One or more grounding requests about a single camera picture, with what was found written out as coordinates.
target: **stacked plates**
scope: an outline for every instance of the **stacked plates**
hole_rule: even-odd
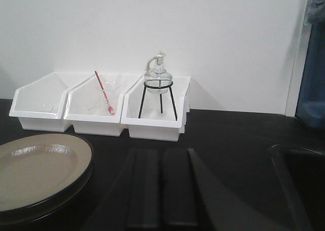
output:
[[[92,147],[67,134],[0,146],[0,225],[38,219],[75,196],[92,173]]]

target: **clear plastic utensil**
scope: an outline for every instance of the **clear plastic utensil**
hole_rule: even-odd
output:
[[[104,97],[105,97],[106,102],[107,102],[107,111],[108,111],[111,115],[115,115],[114,109],[113,109],[113,107],[110,105],[110,102],[108,101],[108,98],[107,98],[106,92],[105,92],[105,90],[104,90],[103,84],[102,84],[102,82],[101,82],[101,79],[100,79],[100,77],[99,77],[97,71],[95,71],[95,74],[96,74],[97,80],[98,80],[98,82],[99,82],[99,84],[100,84],[100,86],[101,86],[102,92],[103,92]]]

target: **white plastic bin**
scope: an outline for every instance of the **white plastic bin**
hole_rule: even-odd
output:
[[[125,95],[121,122],[126,124],[131,138],[178,141],[185,132],[186,113],[189,112],[190,77],[174,77],[172,91],[178,119],[175,119],[169,91],[162,94],[163,113],[159,94],[146,92],[141,118],[139,116],[144,78]]]
[[[94,75],[70,91],[64,119],[70,120],[75,132],[82,134],[119,136],[124,129],[121,114],[125,93],[140,79],[140,75],[99,74],[115,115],[107,110],[107,102]]]
[[[18,117],[23,129],[64,132],[68,92],[91,74],[53,72],[16,90],[9,116]]]

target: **black countertop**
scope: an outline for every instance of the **black countertop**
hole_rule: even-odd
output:
[[[41,133],[23,130],[18,118],[8,116],[11,102],[0,100],[0,144]],[[193,148],[219,183],[258,213],[256,219],[245,222],[259,223],[259,217],[263,216],[279,230],[295,230],[268,149],[277,144],[325,147],[323,132],[307,129],[295,118],[209,110],[188,113],[185,134],[180,135],[178,142],[132,139],[127,130],[120,137],[76,134],[72,126],[66,132],[85,138],[94,148],[95,168],[88,184],[55,213],[31,223],[0,229],[80,230],[110,191],[130,150],[156,149],[162,156],[167,149]],[[221,209],[226,208],[222,205],[225,204],[220,202]],[[233,213],[232,219],[237,217],[243,218],[242,213]]]

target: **beige plate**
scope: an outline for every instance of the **beige plate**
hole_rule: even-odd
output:
[[[0,146],[0,211],[41,202],[75,182],[91,163],[81,138],[44,134]]]

